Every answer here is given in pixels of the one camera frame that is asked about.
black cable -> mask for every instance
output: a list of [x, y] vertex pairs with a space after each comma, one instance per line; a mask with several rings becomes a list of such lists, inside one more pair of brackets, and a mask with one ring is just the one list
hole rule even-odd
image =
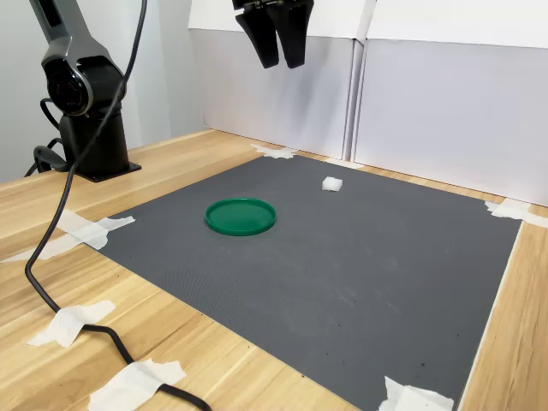
[[[63, 142], [60, 138], [56, 137], [55, 139], [53, 139], [52, 141], [50, 141], [50, 143], [48, 144], [48, 148], [53, 148], [55, 146], [55, 144], [61, 144], [63, 145]], [[34, 163], [30, 169], [28, 169], [27, 173], [25, 174], [25, 177], [29, 177], [33, 174], [34, 171], [36, 171], [36, 169], [38, 168], [38, 165], [36, 165], [36, 163]]]
[[51, 98], [42, 98], [42, 100], [40, 100], [40, 108], [42, 109], [42, 111], [44, 112], [48, 120], [50, 120], [50, 123], [53, 124], [53, 127], [55, 127], [58, 130], [59, 123], [57, 122], [55, 117], [51, 114], [46, 103], [53, 103], [53, 100]]
[[[134, 46], [133, 46], [133, 49], [131, 50], [131, 57], [129, 58], [128, 68], [126, 69], [126, 73], [122, 77], [122, 81], [120, 81], [120, 85], [118, 86], [116, 90], [115, 97], [112, 99], [112, 103], [110, 103], [110, 107], [106, 115], [104, 116], [103, 120], [98, 125], [97, 130], [95, 131], [95, 134], [90, 139], [89, 143], [87, 144], [82, 154], [74, 161], [74, 163], [70, 167], [70, 170], [68, 171], [68, 175], [67, 175], [67, 182], [65, 183], [65, 188], [63, 190], [63, 194], [61, 196], [61, 200], [59, 201], [59, 206], [57, 207], [55, 215], [51, 219], [51, 223], [49, 227], [47, 228], [47, 230], [45, 231], [44, 237], [42, 238], [42, 240], [40, 240], [40, 243], [34, 250], [33, 255], [28, 260], [27, 265], [25, 266], [25, 275], [27, 276], [28, 281], [36, 289], [36, 291], [38, 292], [40, 297], [42, 297], [45, 303], [48, 306], [50, 306], [50, 308], [56, 313], [60, 310], [60, 307], [45, 292], [44, 288], [42, 288], [38, 280], [34, 277], [32, 268], [34, 263], [38, 259], [38, 256], [40, 255], [40, 253], [44, 250], [46, 243], [51, 238], [51, 235], [53, 234], [53, 231], [56, 228], [57, 223], [59, 223], [59, 219], [61, 218], [61, 214], [63, 213], [63, 209], [65, 205], [67, 204], [67, 199], [69, 198], [70, 187], [72, 185], [72, 181], [74, 179], [74, 174], [76, 172], [76, 169], [78, 168], [80, 163], [84, 160], [84, 158], [86, 158], [93, 144], [95, 144], [95, 141], [103, 132], [104, 126], [112, 117], [112, 114], [114, 113], [116, 106], [120, 102], [120, 98], [122, 96], [123, 91], [125, 90], [125, 86], [128, 84], [129, 77], [131, 76], [131, 73], [134, 69], [135, 59], [137, 57], [137, 51], [139, 49], [140, 37], [143, 32], [143, 25], [145, 23], [145, 16], [146, 16], [146, 6], [147, 6], [147, 0], [141, 0], [141, 11], [139, 16], [139, 23], [137, 25], [137, 32], [135, 34]], [[108, 334], [112, 338], [112, 341], [116, 345], [116, 348], [118, 348], [118, 351], [120, 351], [120, 354], [122, 355], [123, 359], [128, 364], [131, 364], [132, 362], [134, 362], [134, 359], [129, 354], [128, 350], [124, 347], [120, 337], [110, 327], [104, 327], [101, 325], [84, 325], [82, 330], [103, 332], [104, 334]], [[211, 407], [205, 401], [201, 400], [197, 396], [193, 396], [192, 394], [186, 391], [180, 390], [176, 387], [172, 387], [167, 384], [162, 384], [160, 388], [158, 388], [158, 390], [171, 394], [172, 396], [176, 396], [177, 398], [181, 398], [182, 400], [185, 400], [187, 402], [191, 402], [193, 405], [202, 409], [203, 411], [211, 411]]]

green lid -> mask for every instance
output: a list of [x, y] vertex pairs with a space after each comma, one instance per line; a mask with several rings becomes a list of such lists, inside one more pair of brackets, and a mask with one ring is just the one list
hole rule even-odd
[[205, 220], [221, 234], [256, 235], [276, 223], [276, 210], [257, 199], [227, 199], [211, 205], [205, 212]]

wooden tabletop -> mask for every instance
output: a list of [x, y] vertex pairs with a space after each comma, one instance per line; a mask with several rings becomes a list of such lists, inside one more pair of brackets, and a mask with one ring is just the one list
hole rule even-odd
[[[130, 159], [143, 170], [99, 184], [76, 177], [67, 207], [98, 221], [261, 156], [252, 142], [205, 131], [135, 149]], [[482, 200], [503, 200], [372, 167], [361, 170]], [[65, 177], [49, 172], [0, 185], [0, 260], [36, 246], [57, 207]], [[544, 207], [534, 206], [532, 212], [548, 217]], [[546, 232], [521, 225], [468, 381], [464, 410], [548, 409]], [[62, 234], [56, 230], [53, 238]], [[49, 324], [53, 312], [28, 283], [24, 265], [0, 264], [0, 409], [86, 409], [90, 393], [125, 363], [107, 336], [88, 332], [82, 332], [70, 348], [55, 343], [27, 346], [26, 341]], [[116, 310], [100, 324], [114, 328], [136, 360], [180, 361], [187, 376], [177, 386], [203, 398], [213, 409], [354, 409], [89, 247], [80, 245], [39, 260], [34, 273], [61, 307], [113, 301]], [[192, 407], [157, 393], [142, 409]]]

tape strip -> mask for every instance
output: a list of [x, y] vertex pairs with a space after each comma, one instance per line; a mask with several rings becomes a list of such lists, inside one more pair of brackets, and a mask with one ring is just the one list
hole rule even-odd
[[284, 147], [280, 149], [274, 149], [274, 148], [266, 148], [262, 146], [257, 146], [256, 144], [252, 144], [251, 147], [255, 147], [257, 149], [257, 152], [263, 152], [265, 155], [263, 157], [272, 157], [272, 158], [293, 158], [295, 156], [295, 153], [299, 150], [289, 147]]
[[85, 324], [95, 324], [106, 317], [116, 306], [111, 301], [101, 301], [92, 306], [74, 306], [61, 308], [44, 331], [39, 332], [27, 342], [38, 347], [57, 341], [68, 348]]
[[346, 167], [347, 169], [357, 170], [361, 167], [364, 167], [363, 164], [350, 163], [349, 161], [339, 160], [337, 158], [328, 158], [325, 160], [326, 163], [340, 165], [341, 167]]
[[487, 210], [494, 217], [513, 218], [514, 220], [523, 220], [526, 223], [537, 225], [548, 229], [548, 218], [537, 216], [529, 212], [529, 203], [522, 201], [506, 199], [501, 204], [485, 202]]
[[173, 385], [185, 378], [179, 361], [156, 364], [134, 362], [90, 396], [90, 411], [129, 411], [152, 398], [160, 385]]
[[451, 411], [453, 400], [438, 393], [420, 388], [403, 386], [384, 377], [387, 399], [380, 404], [378, 411]]
[[[133, 223], [133, 217], [120, 219], [103, 218], [96, 223], [87, 221], [85, 218], [75, 214], [70, 210], [64, 210], [57, 227], [62, 229], [67, 234], [62, 235], [55, 240], [48, 241], [44, 250], [39, 255], [39, 259], [50, 259], [58, 254], [67, 252], [74, 247], [85, 242], [89, 246], [100, 250], [107, 242], [107, 234], [114, 229], [120, 229], [124, 225]], [[28, 260], [33, 255], [35, 248], [19, 253], [1, 261], [2, 263], [11, 263], [14, 261]]]

gray mat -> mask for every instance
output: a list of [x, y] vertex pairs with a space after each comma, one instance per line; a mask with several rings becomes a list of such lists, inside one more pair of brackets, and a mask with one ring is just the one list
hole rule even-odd
[[[327, 176], [341, 192], [321, 190]], [[209, 230], [207, 206], [236, 196], [271, 203], [277, 224]], [[384, 376], [458, 402], [520, 226], [308, 158], [259, 158], [128, 215], [101, 253], [364, 410], [386, 398]]]

